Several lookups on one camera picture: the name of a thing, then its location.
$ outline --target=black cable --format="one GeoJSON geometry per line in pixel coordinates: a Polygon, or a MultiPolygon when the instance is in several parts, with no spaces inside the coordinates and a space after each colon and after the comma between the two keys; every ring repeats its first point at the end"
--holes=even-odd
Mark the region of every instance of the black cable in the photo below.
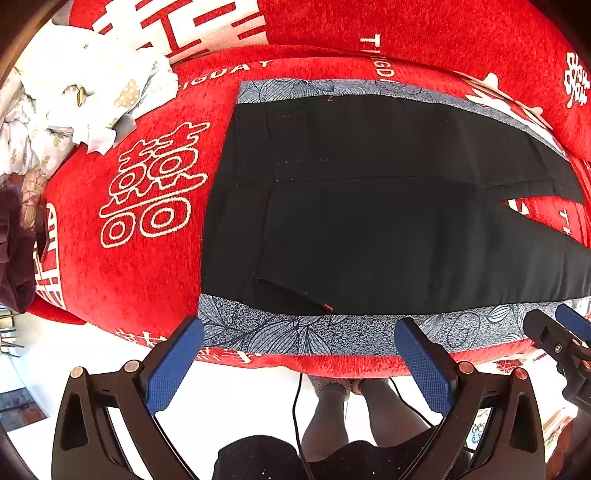
{"type": "MultiPolygon", "coordinates": [[[[419,417],[421,417],[423,419],[423,422],[425,422],[427,425],[429,425],[430,427],[433,427],[433,423],[431,423],[430,421],[428,421],[425,418],[425,415],[423,415],[421,412],[419,412],[416,408],[414,408],[413,406],[409,405],[408,403],[406,403],[404,401],[404,399],[400,396],[400,390],[398,389],[398,386],[396,385],[396,383],[394,382],[394,379],[392,377],[390,377],[390,381],[392,382],[392,385],[394,385],[394,390],[396,390],[396,395],[398,395],[398,398],[400,399],[400,401],[402,403],[404,403],[408,408],[410,408],[413,412],[415,412],[419,417]]],[[[474,453],[476,453],[475,450],[471,449],[468,445],[464,445],[462,447],[465,451],[471,453],[474,455],[474,453]]]]}
{"type": "Polygon", "coordinates": [[[416,408],[414,408],[413,406],[409,405],[408,403],[406,403],[404,401],[404,399],[400,396],[400,390],[396,386],[396,383],[394,383],[394,380],[392,379],[392,377],[390,377],[390,381],[392,382],[392,385],[394,385],[394,390],[396,390],[396,395],[398,395],[398,398],[400,399],[400,401],[402,403],[404,403],[408,408],[410,408],[413,412],[415,412],[419,417],[421,417],[423,419],[423,422],[425,422],[427,425],[429,425],[429,427],[433,427],[434,426],[433,423],[428,421],[427,418],[425,417],[425,415],[423,415],[416,408]]]}
{"type": "Polygon", "coordinates": [[[297,399],[300,397],[301,381],[303,378],[304,378],[304,374],[300,374],[300,383],[297,386],[297,392],[295,393],[294,406],[291,409],[291,414],[294,419],[295,439],[296,439],[295,442],[297,443],[297,449],[298,449],[298,452],[300,453],[301,463],[304,465],[304,470],[306,470],[306,474],[308,475],[308,480],[314,480],[314,474],[312,473],[312,470],[310,469],[310,464],[306,461],[306,457],[304,456],[304,452],[301,449],[300,430],[297,427],[297,419],[296,419],[296,408],[295,407],[297,405],[297,399]]]}

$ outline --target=white floor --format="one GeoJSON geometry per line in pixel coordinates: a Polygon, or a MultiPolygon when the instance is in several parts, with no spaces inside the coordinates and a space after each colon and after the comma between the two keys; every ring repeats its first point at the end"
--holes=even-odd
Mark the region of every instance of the white floor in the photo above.
{"type": "MultiPolygon", "coordinates": [[[[12,364],[49,418],[15,430],[10,437],[39,479],[50,480],[55,415],[72,368],[81,365],[91,374],[114,371],[130,359],[142,359],[149,350],[91,325],[63,325],[28,314],[17,318],[17,329],[20,343],[27,348],[12,364]]],[[[556,373],[551,359],[537,362],[528,370],[544,421],[566,405],[560,393],[564,379],[556,373]]],[[[267,434],[295,445],[291,406],[298,378],[299,374],[285,368],[248,370],[196,362],[172,405],[158,414],[158,419],[196,475],[210,479],[218,450],[235,440],[267,434]]],[[[410,377],[397,379],[397,384],[409,403],[431,421],[439,421],[440,416],[428,409],[410,377]]],[[[314,391],[304,380],[297,407],[301,433],[315,406],[314,391]]],[[[115,415],[113,422],[136,474],[150,479],[131,439],[125,437],[121,418],[115,415]]],[[[346,426],[351,441],[373,441],[363,398],[351,396],[346,426]]]]}

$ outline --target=gray floral fabric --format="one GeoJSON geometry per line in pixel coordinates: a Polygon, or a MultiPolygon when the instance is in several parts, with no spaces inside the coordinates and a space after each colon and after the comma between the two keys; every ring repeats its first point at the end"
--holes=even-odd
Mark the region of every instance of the gray floral fabric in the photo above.
{"type": "Polygon", "coordinates": [[[236,103],[266,103],[295,98],[331,95],[385,95],[395,98],[406,98],[425,103],[442,103],[444,105],[461,108],[468,112],[493,118],[514,128],[518,128],[539,140],[554,150],[561,157],[566,158],[555,145],[538,135],[526,124],[509,115],[468,99],[458,98],[446,93],[436,92],[416,85],[398,82],[381,82],[379,80],[301,80],[301,79],[271,79],[249,80],[242,82],[236,103]]]}
{"type": "Polygon", "coordinates": [[[269,355],[397,356],[394,327],[412,317],[433,342],[449,352],[485,348],[524,339],[525,314],[540,309],[554,318],[566,303],[583,315],[591,296],[551,303],[519,303],[435,315],[300,316],[263,312],[235,300],[202,294],[199,318],[204,346],[269,355]]]}

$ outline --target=black fabric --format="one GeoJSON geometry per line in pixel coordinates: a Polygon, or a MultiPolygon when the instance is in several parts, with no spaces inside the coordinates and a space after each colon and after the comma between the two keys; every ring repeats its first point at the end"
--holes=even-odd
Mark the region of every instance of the black fabric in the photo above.
{"type": "MultiPolygon", "coordinates": [[[[237,138],[240,158],[245,135],[266,126],[277,181],[432,177],[478,186],[492,200],[560,195],[584,201],[566,160],[527,133],[477,113],[350,95],[238,105],[236,120],[242,125],[264,109],[266,125],[250,125],[237,138]]],[[[252,168],[252,161],[245,163],[252,168]]]]}
{"type": "Polygon", "coordinates": [[[304,315],[584,297],[591,252],[500,203],[558,191],[580,194],[557,154],[446,105],[237,105],[207,207],[202,291],[304,315]]]}
{"type": "MultiPolygon", "coordinates": [[[[430,429],[401,445],[380,448],[351,442],[310,468],[316,480],[397,480],[428,441],[430,429]]],[[[466,472],[469,457],[462,453],[449,480],[466,472]]],[[[219,452],[212,480],[307,480],[296,450],[288,443],[263,435],[238,440],[219,452]]]]}

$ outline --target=person's leg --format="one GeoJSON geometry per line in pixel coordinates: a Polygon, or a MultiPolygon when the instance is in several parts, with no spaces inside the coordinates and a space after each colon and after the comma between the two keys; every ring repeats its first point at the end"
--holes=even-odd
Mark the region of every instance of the person's leg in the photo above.
{"type": "Polygon", "coordinates": [[[408,408],[382,378],[361,383],[369,411],[369,426],[379,447],[400,445],[429,429],[423,419],[408,408]]]}
{"type": "Polygon", "coordinates": [[[318,394],[318,406],[301,440],[301,448],[308,462],[328,458],[349,443],[345,430],[345,388],[329,384],[318,394]]]}

